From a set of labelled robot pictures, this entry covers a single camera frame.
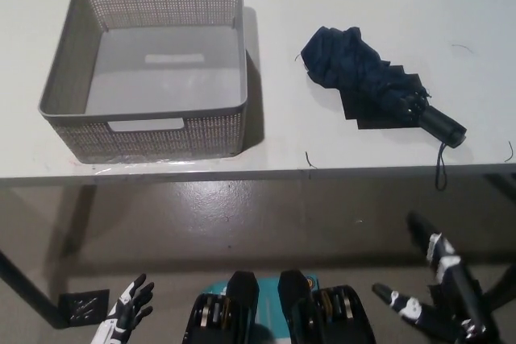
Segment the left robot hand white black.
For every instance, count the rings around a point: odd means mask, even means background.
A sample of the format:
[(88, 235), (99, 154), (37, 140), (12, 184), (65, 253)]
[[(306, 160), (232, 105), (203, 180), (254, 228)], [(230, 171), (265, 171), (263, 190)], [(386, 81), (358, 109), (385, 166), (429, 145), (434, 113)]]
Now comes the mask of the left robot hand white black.
[(128, 343), (138, 324), (153, 310), (148, 303), (153, 297), (154, 283), (144, 284), (146, 279), (143, 273), (129, 284), (98, 326), (91, 344)]

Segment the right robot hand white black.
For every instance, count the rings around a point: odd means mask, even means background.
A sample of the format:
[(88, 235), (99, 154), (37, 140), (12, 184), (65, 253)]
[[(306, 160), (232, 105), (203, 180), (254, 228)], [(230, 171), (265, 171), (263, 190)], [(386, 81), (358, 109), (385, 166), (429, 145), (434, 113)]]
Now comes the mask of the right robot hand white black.
[(406, 223), (414, 244), (435, 274), (433, 305), (375, 283), (372, 291), (408, 325), (446, 343), (497, 343), (500, 334), (481, 287), (446, 237), (422, 215)]

